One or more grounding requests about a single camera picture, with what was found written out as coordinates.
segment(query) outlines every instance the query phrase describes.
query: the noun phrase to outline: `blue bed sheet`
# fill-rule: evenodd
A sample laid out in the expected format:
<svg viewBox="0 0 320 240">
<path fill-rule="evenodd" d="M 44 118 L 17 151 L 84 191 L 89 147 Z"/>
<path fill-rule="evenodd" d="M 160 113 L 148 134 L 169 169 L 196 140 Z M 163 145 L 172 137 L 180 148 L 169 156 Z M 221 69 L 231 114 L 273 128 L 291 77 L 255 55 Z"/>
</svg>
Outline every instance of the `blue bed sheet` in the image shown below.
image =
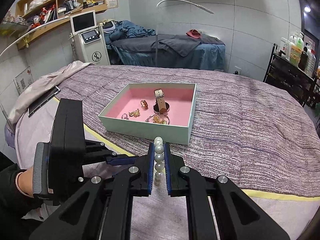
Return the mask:
<svg viewBox="0 0 320 240">
<path fill-rule="evenodd" d="M 132 53 L 111 47 L 117 52 L 124 65 L 155 67 L 155 51 Z M 223 70 L 225 45 L 199 44 L 187 56 L 182 57 L 174 50 L 158 50 L 158 67 L 186 68 L 198 70 Z"/>
</svg>

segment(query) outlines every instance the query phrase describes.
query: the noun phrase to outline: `gray ribbed grip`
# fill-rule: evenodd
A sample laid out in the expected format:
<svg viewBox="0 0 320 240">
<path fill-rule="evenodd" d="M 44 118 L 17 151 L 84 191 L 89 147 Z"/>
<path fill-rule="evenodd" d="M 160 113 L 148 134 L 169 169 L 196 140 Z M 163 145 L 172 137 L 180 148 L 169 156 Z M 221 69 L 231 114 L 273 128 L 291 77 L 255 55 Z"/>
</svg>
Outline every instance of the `gray ribbed grip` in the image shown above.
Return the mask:
<svg viewBox="0 0 320 240">
<path fill-rule="evenodd" d="M 44 153 L 44 143 L 38 142 L 35 153 L 35 160 L 33 161 L 32 174 L 32 192 L 33 194 L 40 194 L 42 191 L 42 158 Z"/>
</svg>

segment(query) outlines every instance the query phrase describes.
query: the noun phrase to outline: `small box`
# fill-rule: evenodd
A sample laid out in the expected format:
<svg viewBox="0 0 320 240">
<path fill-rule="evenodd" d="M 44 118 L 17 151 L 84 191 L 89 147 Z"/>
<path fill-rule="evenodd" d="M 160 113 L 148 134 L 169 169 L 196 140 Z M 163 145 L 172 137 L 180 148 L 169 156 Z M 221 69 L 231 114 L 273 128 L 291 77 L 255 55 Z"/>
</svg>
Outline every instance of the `small box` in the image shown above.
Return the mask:
<svg viewBox="0 0 320 240">
<path fill-rule="evenodd" d="M 170 110 L 166 114 L 170 124 L 153 123 L 146 119 L 155 114 L 154 90 L 162 89 Z M 146 100 L 148 109 L 140 101 Z M 154 140 L 160 136 L 164 142 L 188 145 L 196 108 L 196 84 L 190 83 L 133 83 L 126 85 L 98 115 L 106 130 Z M 139 109 L 139 117 L 129 112 Z M 127 114 L 129 120 L 121 119 Z"/>
</svg>

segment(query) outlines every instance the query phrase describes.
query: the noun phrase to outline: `control panel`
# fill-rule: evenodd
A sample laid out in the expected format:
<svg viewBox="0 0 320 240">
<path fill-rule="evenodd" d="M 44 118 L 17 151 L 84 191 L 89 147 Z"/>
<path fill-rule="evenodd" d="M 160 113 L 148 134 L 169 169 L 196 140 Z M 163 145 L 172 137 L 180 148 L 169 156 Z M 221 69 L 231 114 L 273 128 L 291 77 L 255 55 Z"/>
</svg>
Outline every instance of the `control panel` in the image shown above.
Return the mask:
<svg viewBox="0 0 320 240">
<path fill-rule="evenodd" d="M 97 30 L 94 29 L 81 33 L 81 38 L 84 44 L 88 44 L 90 42 L 100 40 L 100 35 L 98 34 Z"/>
</svg>

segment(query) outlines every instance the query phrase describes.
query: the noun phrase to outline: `person's arm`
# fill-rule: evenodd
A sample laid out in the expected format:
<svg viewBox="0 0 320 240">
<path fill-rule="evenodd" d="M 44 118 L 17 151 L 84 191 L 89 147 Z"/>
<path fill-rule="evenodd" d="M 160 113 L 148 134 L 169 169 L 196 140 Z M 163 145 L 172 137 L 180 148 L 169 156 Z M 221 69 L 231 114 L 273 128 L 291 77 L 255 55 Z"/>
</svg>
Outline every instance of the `person's arm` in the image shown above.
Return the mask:
<svg viewBox="0 0 320 240">
<path fill-rule="evenodd" d="M 21 219 L 30 210 L 40 207 L 43 203 L 22 194 L 32 196 L 32 170 L 21 170 L 17 164 L 11 165 L 0 172 L 0 235 L 3 239 L 28 239 L 40 224 L 33 219 Z"/>
</svg>

